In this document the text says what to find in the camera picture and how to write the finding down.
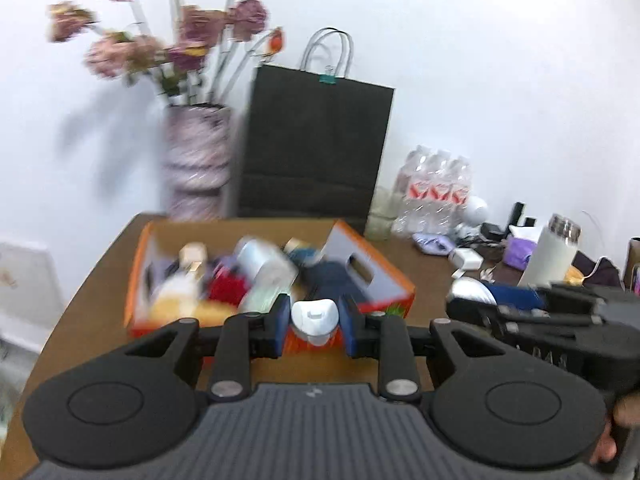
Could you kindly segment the person right hand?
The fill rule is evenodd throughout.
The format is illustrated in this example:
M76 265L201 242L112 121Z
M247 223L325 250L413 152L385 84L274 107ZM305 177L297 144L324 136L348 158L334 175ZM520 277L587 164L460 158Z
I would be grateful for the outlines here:
M613 408L610 419L606 422L603 434L594 449L589 463L597 465L614 460L618 452L618 434L623 430L637 428L640 422L640 393L634 392L622 396Z

